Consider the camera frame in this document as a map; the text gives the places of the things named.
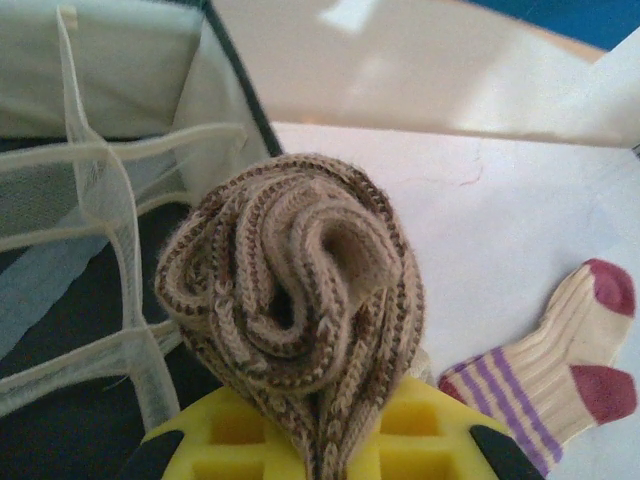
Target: purple stripe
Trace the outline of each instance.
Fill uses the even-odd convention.
[[[473,395],[473,400],[476,406],[482,413],[490,417],[491,407],[489,407],[489,403],[487,402],[487,399],[484,398],[482,390],[480,390],[480,387],[478,386],[476,381],[471,377],[471,375],[469,375],[469,372],[466,368],[460,371],[460,378],[462,379],[462,382],[467,386],[467,388],[471,391],[471,395]]]
[[[522,411],[531,421],[531,426],[538,433],[538,435],[540,435],[542,443],[549,449],[549,451],[553,455],[553,459],[555,460],[555,462],[559,462],[562,458],[562,445],[560,445],[556,441],[556,439],[553,438],[553,435],[551,435],[542,421],[540,421],[540,417],[538,416],[536,410],[533,408],[533,405],[531,405],[529,397],[526,393],[524,393],[524,390],[522,390],[520,382],[518,382],[518,379],[513,374],[509,363],[504,358],[504,352],[502,351],[502,348],[493,349],[491,351],[491,355],[493,356],[496,367],[498,367],[500,373],[502,373],[505,382],[507,382],[507,384],[511,387],[513,396],[522,406]]]
[[[500,388],[496,377],[491,373],[489,368],[487,367],[487,362],[485,358],[481,358],[476,362],[476,368],[478,369],[478,374],[487,382],[489,386],[489,390],[496,398],[498,403],[498,408],[504,414],[505,420],[507,422],[507,426],[511,429],[511,431],[516,436],[516,441],[520,445],[520,447],[527,453],[529,459],[533,462],[540,473],[546,475],[549,471],[549,466],[544,459],[544,456],[537,451],[535,443],[533,440],[527,435],[527,432],[524,429],[518,415],[515,410],[509,403],[507,396]]]
[[[451,373],[460,373],[462,370],[464,370],[465,368],[467,368],[467,365],[469,365],[470,363],[473,363],[475,361],[477,361],[482,355],[476,355],[475,357],[472,358],[468,358],[466,359],[464,362],[460,362],[460,363],[456,363],[453,367],[451,367],[449,370],[451,370]]]

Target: blue background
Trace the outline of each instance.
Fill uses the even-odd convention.
[[[611,50],[640,26],[640,0],[471,2],[605,50]]]

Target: fabric storage box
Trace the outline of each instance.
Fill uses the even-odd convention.
[[[0,47],[0,478],[112,478],[218,386],[159,248],[280,146],[207,1],[2,2]]]

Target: striped knit fabric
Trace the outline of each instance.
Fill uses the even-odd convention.
[[[410,367],[425,320],[413,251],[350,165],[283,155],[213,189],[169,240],[155,290],[185,344],[342,480]]]
[[[508,426],[547,475],[571,438],[635,410],[632,377],[610,368],[634,314],[629,275],[590,260],[558,287],[536,332],[450,368],[439,387]]]

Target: striped sock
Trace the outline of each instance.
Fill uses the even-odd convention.
[[[632,377],[610,368],[634,314],[629,275],[589,260],[560,284],[538,330],[450,368],[438,386],[508,426],[547,475],[571,438],[635,410]]]

